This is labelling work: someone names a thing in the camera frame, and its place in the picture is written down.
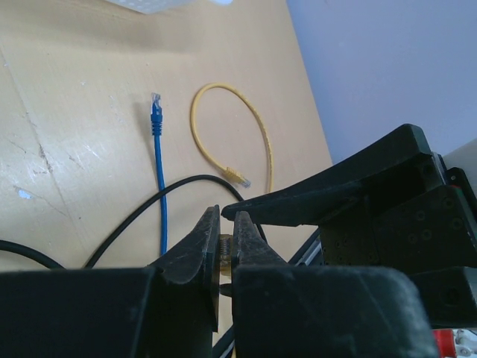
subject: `blue ethernet cable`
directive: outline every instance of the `blue ethernet cable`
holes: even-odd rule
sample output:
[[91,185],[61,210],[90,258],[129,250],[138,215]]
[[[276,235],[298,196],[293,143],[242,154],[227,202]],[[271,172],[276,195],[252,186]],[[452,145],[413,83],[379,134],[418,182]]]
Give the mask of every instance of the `blue ethernet cable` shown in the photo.
[[[157,185],[159,191],[164,190],[164,172],[162,170],[162,154],[161,154],[161,134],[162,134],[162,108],[160,105],[161,96],[157,93],[152,94],[151,106],[151,127],[154,136],[154,152],[156,154],[156,171]],[[160,239],[160,256],[167,251],[167,201],[165,195],[161,198],[161,239]]]

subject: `ethernet cable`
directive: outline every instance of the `ethernet cable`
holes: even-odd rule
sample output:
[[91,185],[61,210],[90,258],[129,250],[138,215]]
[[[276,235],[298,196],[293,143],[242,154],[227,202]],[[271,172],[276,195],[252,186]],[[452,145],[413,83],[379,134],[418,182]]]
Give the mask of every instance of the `ethernet cable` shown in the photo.
[[[151,128],[154,136],[154,152],[156,155],[156,172],[157,185],[159,191],[165,188],[164,172],[162,170],[162,153],[161,153],[161,135],[162,135],[162,108],[160,106],[161,96],[157,93],[152,94],[151,105]],[[167,201],[165,195],[160,199],[161,207],[161,238],[160,238],[160,256],[167,251]]]
[[[153,205],[156,201],[160,200],[162,197],[166,196],[168,193],[172,192],[175,189],[178,189],[186,184],[194,183],[196,181],[209,181],[212,183],[217,183],[221,185],[223,188],[229,191],[238,201],[243,201],[244,199],[240,195],[240,193],[232,186],[232,184],[228,183],[222,178],[216,177],[214,175],[193,175],[191,177],[179,180],[169,186],[167,186],[164,190],[159,191],[158,193],[154,194],[150,197],[147,201],[142,203],[137,209],[135,209],[93,252],[91,257],[88,259],[86,264],[84,265],[84,269],[92,269],[96,263],[100,260],[103,256],[104,252],[115,242],[116,239],[131,225],[134,220],[136,220],[141,214],[143,214],[151,205]],[[262,239],[267,242],[265,238],[265,233],[263,232],[262,226],[259,224],[256,226],[257,230],[259,231],[260,236]],[[45,266],[47,269],[64,269],[65,267],[53,260],[52,258],[42,254],[41,252],[34,250],[33,248],[29,248],[28,246],[16,244],[15,242],[8,242],[4,240],[0,240],[0,251],[11,252],[14,254],[18,254],[23,257],[27,257],[33,261],[36,261],[42,266]]]
[[245,187],[250,186],[250,181],[245,178],[244,175],[241,173],[237,172],[236,170],[222,166],[215,158],[212,157],[212,155],[205,149],[203,146],[198,132],[197,132],[197,121],[195,119],[196,117],[196,112],[197,112],[197,107],[199,104],[200,99],[202,98],[202,95],[212,89],[212,88],[222,88],[224,90],[228,90],[237,97],[239,97],[250,109],[252,112],[253,116],[255,117],[257,123],[259,124],[260,131],[262,132],[263,135],[263,140],[265,141],[265,147],[267,149],[267,155],[268,155],[268,188],[267,192],[271,192],[274,188],[274,156],[273,152],[271,150],[271,143],[270,139],[268,138],[267,130],[265,129],[265,124],[262,121],[262,118],[259,115],[259,112],[256,110],[256,108],[245,98],[244,95],[242,95],[237,89],[231,87],[228,84],[223,84],[223,83],[213,83],[213,84],[207,84],[206,86],[202,87],[199,89],[197,94],[195,95],[192,105],[191,105],[191,116],[190,116],[190,121],[191,121],[191,130],[192,130],[192,136],[194,137],[195,144],[199,148],[199,151],[202,153],[202,155],[215,167],[217,168],[218,171],[222,173],[222,175],[230,182],[232,183],[239,183]]

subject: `white object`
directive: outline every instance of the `white object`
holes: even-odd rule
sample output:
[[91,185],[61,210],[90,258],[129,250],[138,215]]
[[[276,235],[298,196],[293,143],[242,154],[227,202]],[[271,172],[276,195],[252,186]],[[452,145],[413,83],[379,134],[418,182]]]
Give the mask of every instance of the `white object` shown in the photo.
[[[140,13],[157,13],[171,7],[188,4],[194,0],[106,0],[113,4],[127,7],[128,9],[139,11]],[[228,5],[233,0],[211,0],[216,4]]]

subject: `yellow ethernet cable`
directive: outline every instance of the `yellow ethernet cable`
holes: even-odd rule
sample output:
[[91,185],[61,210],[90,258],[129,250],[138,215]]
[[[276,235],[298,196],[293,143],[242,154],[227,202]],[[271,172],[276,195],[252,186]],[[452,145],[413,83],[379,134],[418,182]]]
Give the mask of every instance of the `yellow ethernet cable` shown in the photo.
[[192,101],[191,105],[191,130],[192,130],[192,136],[194,137],[195,144],[199,148],[199,151],[202,153],[202,155],[214,166],[216,167],[222,175],[230,182],[233,183],[239,183],[245,187],[250,186],[250,181],[245,179],[244,175],[241,173],[237,172],[236,170],[230,168],[230,167],[225,167],[222,166],[215,158],[210,155],[210,153],[204,148],[197,132],[197,121],[195,119],[196,117],[196,112],[197,112],[197,107],[199,104],[200,99],[202,98],[202,95],[212,89],[212,88],[222,88],[224,90],[228,90],[237,97],[239,97],[250,109],[252,112],[253,116],[255,117],[257,123],[259,124],[260,131],[262,132],[263,135],[263,140],[265,141],[265,148],[267,150],[267,155],[268,155],[268,190],[267,192],[271,192],[274,188],[274,155],[271,150],[271,144],[270,144],[270,139],[268,138],[267,130],[265,129],[265,125],[262,121],[262,118],[259,115],[259,112],[256,110],[256,108],[245,98],[244,95],[242,95],[237,89],[233,88],[232,86],[228,84],[223,84],[223,83],[213,83],[213,84],[207,84],[195,94],[195,97]]

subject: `wooden table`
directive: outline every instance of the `wooden table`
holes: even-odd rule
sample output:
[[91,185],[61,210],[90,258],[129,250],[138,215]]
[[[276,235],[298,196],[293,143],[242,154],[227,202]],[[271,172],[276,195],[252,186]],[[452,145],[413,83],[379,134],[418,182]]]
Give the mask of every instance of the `wooden table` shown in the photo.
[[[275,154],[276,186],[331,161],[285,0],[197,1],[145,16],[102,0],[0,1],[0,238],[79,268],[122,219],[157,191],[151,92],[162,96],[167,183],[217,174],[195,147],[189,106],[204,84],[241,90],[262,114]],[[265,191],[258,126],[232,94],[214,89],[199,108],[207,148]],[[213,183],[168,196],[170,246],[206,207],[233,197]],[[159,205],[106,252],[98,267],[157,258]],[[231,233],[222,221],[222,232]],[[288,259],[313,227],[265,227]],[[0,269],[40,269],[0,253]],[[222,309],[230,309],[222,301]],[[221,331],[230,318],[222,315]]]

